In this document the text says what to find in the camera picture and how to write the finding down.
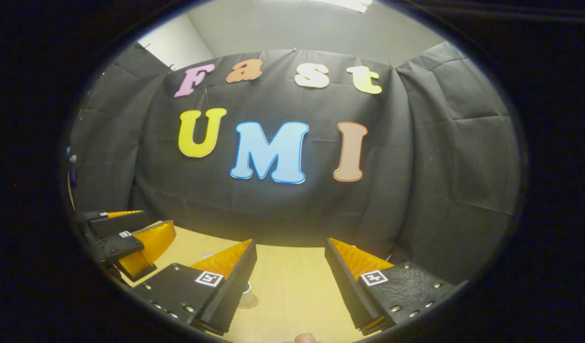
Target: wooden table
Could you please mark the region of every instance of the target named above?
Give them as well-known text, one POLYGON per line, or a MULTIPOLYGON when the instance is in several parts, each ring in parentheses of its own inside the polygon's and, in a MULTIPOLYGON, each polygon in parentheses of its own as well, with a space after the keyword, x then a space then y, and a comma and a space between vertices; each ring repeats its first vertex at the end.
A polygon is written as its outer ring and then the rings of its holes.
MULTIPOLYGON (((157 271, 171 263, 192 265, 202 254, 220 252, 239 242, 175 227, 176 238, 155 264, 157 271)), ((324 248, 256 245, 256 265, 250 282, 258 305, 236 311, 222 338, 234 343, 283 343, 310 332, 323 343, 350 343, 364 336, 354 328, 324 248)))

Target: yellow letter u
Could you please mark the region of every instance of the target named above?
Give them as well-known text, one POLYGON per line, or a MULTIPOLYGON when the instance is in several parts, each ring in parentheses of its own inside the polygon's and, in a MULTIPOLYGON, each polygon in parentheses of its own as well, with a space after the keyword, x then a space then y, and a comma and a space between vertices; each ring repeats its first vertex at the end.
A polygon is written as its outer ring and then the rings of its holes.
POLYGON ((201 117, 200 111, 184 111, 180 115, 180 133, 179 148, 180 151, 190 158, 203 158, 214 150, 216 139, 218 138, 218 128, 221 118, 227 114, 225 109, 209 109, 206 111, 208 117, 208 128, 206 129, 206 139, 201 144, 193 142, 193 130, 195 130, 195 120, 201 117))

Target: finger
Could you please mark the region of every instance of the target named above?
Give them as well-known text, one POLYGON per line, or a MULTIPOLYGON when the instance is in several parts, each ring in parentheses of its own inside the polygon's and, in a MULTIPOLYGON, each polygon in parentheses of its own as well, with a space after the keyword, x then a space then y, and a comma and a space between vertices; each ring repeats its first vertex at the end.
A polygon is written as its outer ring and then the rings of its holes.
POLYGON ((317 343, 317 341, 314 338, 314 335, 310 333, 302 333, 295 337, 294 343, 317 343))

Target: foam letter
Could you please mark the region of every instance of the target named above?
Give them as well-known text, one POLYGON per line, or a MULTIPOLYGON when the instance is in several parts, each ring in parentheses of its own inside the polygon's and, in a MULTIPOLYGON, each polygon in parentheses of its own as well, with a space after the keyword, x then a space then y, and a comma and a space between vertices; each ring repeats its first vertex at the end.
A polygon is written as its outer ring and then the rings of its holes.
POLYGON ((330 84, 329 76, 326 76, 329 69, 322 64, 303 63, 297 67, 299 75, 295 75, 294 82, 299 86, 324 88, 330 84))
POLYGON ((354 86, 359 91, 364 91, 364 93, 370 94, 378 94, 382 93, 382 88, 378 85, 371 84, 371 78, 378 79, 379 74, 376 72, 372 72, 369 68, 361 65, 359 67, 349 67, 345 71, 352 73, 352 80, 354 82, 354 86))
POLYGON ((278 163, 275 171, 271 173, 271 179, 290 184, 302 183, 305 174, 301 172, 301 143, 309 130, 310 127, 305 123, 296 121, 285 123, 271 139, 271 143, 267 143, 259 123, 249 121, 239 124, 236 131, 240 133, 240 147, 238 160, 231 169, 231 176, 249 179, 252 176, 249 166, 252 158, 256 175, 262 179, 277 158, 278 163))
POLYGON ((202 82, 203 77, 206 76, 206 72, 210 72, 212 70, 214 70, 214 63, 188 69, 186 71, 186 75, 184 76, 184 80, 182 80, 180 89, 176 92, 176 94, 174 94, 174 97, 179 98, 180 96, 193 93, 193 86, 199 85, 202 82))
POLYGON ((193 130, 195 130, 195 120, 202 113, 200 111, 184 111, 180 115, 180 133, 179 148, 180 151, 190 158, 203 158, 214 150, 216 139, 218 138, 218 128, 221 118, 227 114, 225 109, 209 109, 206 111, 208 117, 208 128, 206 129, 206 138, 201 144, 193 143, 193 130))
POLYGON ((343 143, 339 168, 334 171, 333 177, 339 182, 357 182, 363 177, 363 171, 360 170, 360 148, 363 137, 367 135, 367 128, 349 121, 339 123, 337 128, 341 131, 343 143))
POLYGON ((233 71, 227 76, 227 82, 234 83, 242 80, 254 80, 262 74, 260 67, 260 59, 241 61, 233 66, 233 71))

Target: blue letter m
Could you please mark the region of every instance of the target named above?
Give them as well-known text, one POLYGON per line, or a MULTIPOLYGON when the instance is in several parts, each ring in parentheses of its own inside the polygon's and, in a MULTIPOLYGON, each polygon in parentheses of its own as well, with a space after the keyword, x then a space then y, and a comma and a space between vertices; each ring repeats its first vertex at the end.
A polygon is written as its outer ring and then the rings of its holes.
POLYGON ((240 133, 238 160, 231 169, 231 176, 238 179, 249 179, 252 176, 250 158, 254 163, 258 178, 267 175, 275 158, 278 163, 271 173, 275 182, 300 184, 305 180, 301 172, 301 143, 303 136, 310 127, 296 121, 284 123, 275 134, 271 143, 267 143, 265 134, 259 123, 249 121, 236 128, 240 133))

